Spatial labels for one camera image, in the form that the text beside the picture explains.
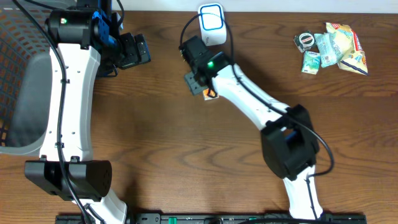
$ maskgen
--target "wooden surface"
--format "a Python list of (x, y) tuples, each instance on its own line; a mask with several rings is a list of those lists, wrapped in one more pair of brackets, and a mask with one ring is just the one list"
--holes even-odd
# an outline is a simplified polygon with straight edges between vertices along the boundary
[[(152, 62), (95, 83), (91, 138), (95, 159), (113, 165), (112, 188), (134, 208), (164, 213), (264, 213), (288, 210), (284, 185), (262, 158), (256, 127), (225, 99), (193, 97), (178, 51), (192, 12), (127, 12), (125, 31), (143, 33)], [(398, 20), (396, 15), (226, 13), (236, 61), (278, 100), (304, 105), (331, 146), (334, 171), (316, 179), (333, 213), (364, 213), (396, 223), (398, 213)], [(293, 36), (323, 22), (349, 24), (370, 76), (322, 68), (302, 74)], [(185, 38), (199, 34), (198, 22)], [(218, 47), (229, 53), (229, 45)], [(317, 169), (329, 164), (324, 149)], [(0, 155), (0, 223), (53, 223), (77, 207), (24, 177), (28, 157)]]

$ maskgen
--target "colorful snack package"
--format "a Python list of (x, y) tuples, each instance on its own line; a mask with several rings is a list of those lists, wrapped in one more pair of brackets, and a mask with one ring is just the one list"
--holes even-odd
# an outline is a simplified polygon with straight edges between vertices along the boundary
[(321, 54), (322, 68), (336, 64), (343, 57), (335, 39), (335, 34), (315, 34), (315, 40)]
[(303, 69), (301, 69), (301, 72), (316, 75), (319, 71), (320, 62), (320, 53), (306, 51), (304, 53)]
[(338, 62), (342, 70), (368, 75), (365, 51), (359, 43), (358, 35), (350, 26), (327, 22), (328, 33), (335, 35), (335, 42), (343, 52), (343, 57)]

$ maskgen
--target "brown tabletop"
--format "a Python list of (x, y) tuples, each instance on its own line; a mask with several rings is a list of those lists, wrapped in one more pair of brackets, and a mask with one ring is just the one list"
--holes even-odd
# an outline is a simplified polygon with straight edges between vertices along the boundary
[[(259, 131), (226, 99), (192, 96), (178, 51), (194, 12), (127, 12), (125, 32), (143, 33), (151, 63), (97, 80), (91, 114), (95, 159), (110, 160), (112, 188), (134, 208), (164, 213), (264, 213), (289, 209), (282, 180), (266, 166)], [(364, 213), (368, 223), (398, 214), (398, 19), (382, 14), (226, 13), (236, 62), (268, 94), (304, 105), (336, 159), (316, 179), (321, 206)], [(323, 22), (350, 25), (370, 76), (321, 68), (301, 73), (293, 36)], [(195, 21), (185, 38), (199, 34)], [(229, 45), (217, 47), (229, 53)], [(0, 155), (0, 223), (53, 223), (76, 205), (49, 196), (24, 177), (29, 157)], [(323, 148), (317, 170), (326, 169)]]

